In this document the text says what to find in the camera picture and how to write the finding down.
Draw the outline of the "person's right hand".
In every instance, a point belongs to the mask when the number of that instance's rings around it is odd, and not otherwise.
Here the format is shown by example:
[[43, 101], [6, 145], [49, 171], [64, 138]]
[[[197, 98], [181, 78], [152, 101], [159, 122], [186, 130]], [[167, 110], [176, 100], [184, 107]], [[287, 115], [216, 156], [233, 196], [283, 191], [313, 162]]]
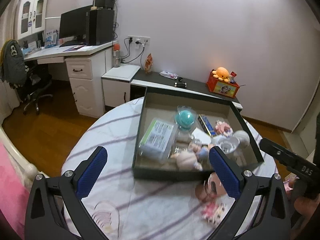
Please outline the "person's right hand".
[[316, 211], [317, 206], [319, 205], [319, 194], [314, 199], [299, 196], [296, 198], [295, 201], [292, 201], [291, 194], [293, 192], [293, 188], [296, 180], [297, 179], [295, 178], [289, 181], [289, 188], [291, 188], [291, 191], [287, 191], [288, 199], [293, 204], [295, 210], [298, 213], [300, 213], [304, 218], [310, 219], [314, 214], [314, 212]]

